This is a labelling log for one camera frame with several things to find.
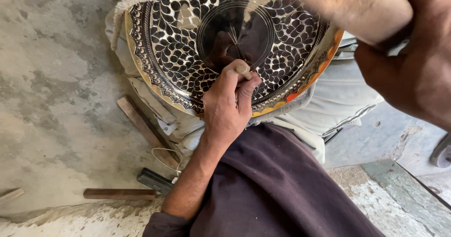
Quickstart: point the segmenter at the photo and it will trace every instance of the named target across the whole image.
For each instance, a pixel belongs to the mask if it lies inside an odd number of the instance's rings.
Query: concrete floor
[[[134,96],[104,33],[116,1],[0,0],[0,193],[26,191],[0,215],[145,188],[142,167],[170,172],[116,105]]]

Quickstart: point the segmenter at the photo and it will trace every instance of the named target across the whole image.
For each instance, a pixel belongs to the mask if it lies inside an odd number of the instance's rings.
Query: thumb
[[[238,111],[240,114],[252,112],[251,109],[251,98],[252,93],[257,85],[262,82],[262,79],[258,76],[257,73],[251,72],[252,79],[241,84],[241,87],[238,89],[237,97],[238,97]]]
[[[386,56],[362,42],[354,56],[367,85],[382,95],[395,89],[403,56]]]

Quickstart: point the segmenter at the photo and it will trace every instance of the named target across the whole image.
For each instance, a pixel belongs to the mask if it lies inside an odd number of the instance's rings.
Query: wooden stick
[[[117,104],[130,118],[132,123],[135,124],[136,128],[141,132],[152,148],[171,148],[130,96],[124,96],[118,99]],[[177,154],[173,151],[157,150],[155,151],[155,155],[160,155],[163,160],[166,161],[168,166],[174,168],[177,167],[180,162]]]
[[[85,189],[86,199],[154,200],[155,190]]]
[[[251,80],[252,79],[252,75],[249,72],[250,67],[244,64],[239,63],[236,67],[235,67],[235,71],[240,73],[241,75],[244,76],[245,79],[247,80]]]
[[[0,196],[0,205],[3,205],[4,203],[7,203],[13,199],[16,199],[23,194],[25,194],[25,191],[22,188],[9,190],[8,192],[6,192],[2,196]]]

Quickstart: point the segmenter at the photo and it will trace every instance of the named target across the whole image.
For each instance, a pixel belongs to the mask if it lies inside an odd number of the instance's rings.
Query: finger
[[[238,89],[238,111],[240,114],[252,113],[251,98],[254,89],[262,82],[257,73],[251,72],[252,79],[241,84]]]
[[[219,87],[221,90],[227,91],[227,93],[233,93],[235,91],[238,81],[242,77],[241,74],[235,71],[238,64],[247,65],[243,60],[236,59],[223,68],[221,79],[219,81]]]
[[[366,84],[385,94],[393,90],[398,81],[398,57],[386,56],[371,46],[361,43],[355,51],[355,60]]]

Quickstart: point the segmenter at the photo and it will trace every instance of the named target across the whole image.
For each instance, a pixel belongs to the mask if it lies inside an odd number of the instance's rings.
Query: charging cable
[[[159,149],[159,150],[168,150],[168,151],[173,151],[173,152],[178,153],[178,154],[180,155],[180,157],[182,157],[182,159],[180,159],[180,162],[179,162],[179,164],[177,165],[177,169],[172,168],[172,167],[170,167],[170,166],[164,164],[159,158],[157,158],[157,157],[155,156],[155,154],[153,154],[153,151],[156,150],[156,149]],[[155,157],[155,159],[157,159],[161,164],[163,164],[163,165],[169,167],[170,169],[176,171],[176,172],[177,172],[177,177],[179,176],[179,173],[182,172],[182,171],[179,170],[179,166],[180,166],[180,164],[182,164],[182,161],[183,161],[183,155],[182,155],[181,153],[177,152],[176,150],[166,149],[166,148],[153,148],[153,149],[152,149],[152,155],[153,155],[153,156]]]

